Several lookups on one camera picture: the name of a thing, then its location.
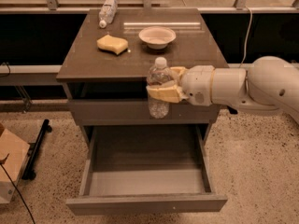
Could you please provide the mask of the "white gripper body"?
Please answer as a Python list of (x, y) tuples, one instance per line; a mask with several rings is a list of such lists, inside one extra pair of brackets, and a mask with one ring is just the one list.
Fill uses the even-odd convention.
[(183, 92), (192, 105), (210, 106), (210, 88), (215, 68), (212, 65), (198, 65), (184, 73), (180, 81)]

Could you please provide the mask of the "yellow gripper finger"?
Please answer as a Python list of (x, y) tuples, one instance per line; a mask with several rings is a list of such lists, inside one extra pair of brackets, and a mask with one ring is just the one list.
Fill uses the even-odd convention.
[(178, 85), (172, 85), (170, 87), (147, 86), (147, 92), (151, 98), (168, 103), (179, 103), (182, 100), (188, 99), (188, 96)]
[(187, 71), (187, 68), (184, 66), (174, 66), (174, 67), (171, 67), (170, 70), (171, 70), (172, 78), (176, 82), (180, 82), (182, 76)]

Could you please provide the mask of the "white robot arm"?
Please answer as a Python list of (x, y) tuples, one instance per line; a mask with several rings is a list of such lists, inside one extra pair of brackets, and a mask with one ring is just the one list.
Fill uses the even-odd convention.
[(227, 105), (256, 115), (283, 111), (299, 122), (299, 70), (278, 57), (259, 58), (248, 68), (175, 66), (168, 75), (170, 81), (148, 83), (150, 97), (168, 103)]

